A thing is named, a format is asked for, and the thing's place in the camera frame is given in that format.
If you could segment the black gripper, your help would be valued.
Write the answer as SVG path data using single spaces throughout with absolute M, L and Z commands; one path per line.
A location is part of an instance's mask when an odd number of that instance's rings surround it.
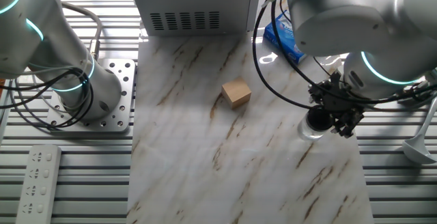
M 356 125 L 364 118 L 364 108 L 349 96 L 349 85 L 343 85 L 340 72 L 333 72 L 328 80 L 309 86 L 309 102 L 318 110 L 334 113 L 332 133 L 350 138 Z

